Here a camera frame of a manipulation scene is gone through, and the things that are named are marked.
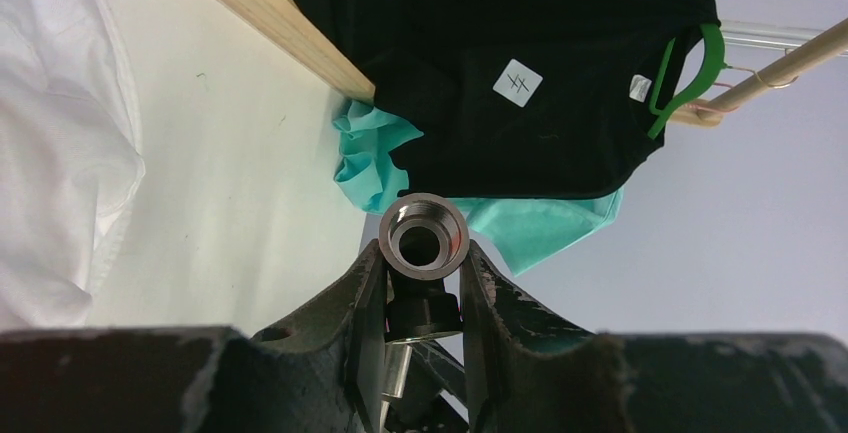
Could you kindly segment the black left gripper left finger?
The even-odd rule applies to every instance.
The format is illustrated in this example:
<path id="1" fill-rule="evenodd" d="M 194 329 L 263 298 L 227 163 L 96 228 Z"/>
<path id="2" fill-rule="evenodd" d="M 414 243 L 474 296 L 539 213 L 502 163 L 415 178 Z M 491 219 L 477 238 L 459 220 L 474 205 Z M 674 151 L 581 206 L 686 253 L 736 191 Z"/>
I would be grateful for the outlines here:
<path id="1" fill-rule="evenodd" d="M 253 336 L 229 326 L 1 337 L 5 432 L 376 432 L 386 270 L 376 242 Z"/>

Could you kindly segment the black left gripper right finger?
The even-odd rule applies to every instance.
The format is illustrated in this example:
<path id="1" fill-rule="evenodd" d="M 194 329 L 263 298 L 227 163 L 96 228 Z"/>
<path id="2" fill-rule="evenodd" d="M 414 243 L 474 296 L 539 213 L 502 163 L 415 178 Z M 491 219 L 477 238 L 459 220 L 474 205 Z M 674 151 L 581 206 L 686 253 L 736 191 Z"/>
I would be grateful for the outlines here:
<path id="1" fill-rule="evenodd" d="M 808 333 L 592 333 L 472 244 L 460 269 L 474 432 L 843 432 L 847 350 Z"/>

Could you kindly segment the silver angle valve fitting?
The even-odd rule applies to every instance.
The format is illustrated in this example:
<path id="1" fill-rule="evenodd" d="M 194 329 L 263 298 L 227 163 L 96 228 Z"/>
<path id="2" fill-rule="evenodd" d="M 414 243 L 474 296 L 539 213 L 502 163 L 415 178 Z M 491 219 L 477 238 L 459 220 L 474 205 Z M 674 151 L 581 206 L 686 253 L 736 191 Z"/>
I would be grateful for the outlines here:
<path id="1" fill-rule="evenodd" d="M 414 343 L 460 333 L 459 300 L 444 283 L 470 249 L 469 229 L 457 207 L 433 194 L 403 196 L 384 213 L 378 243 L 392 290 L 386 341 Z"/>

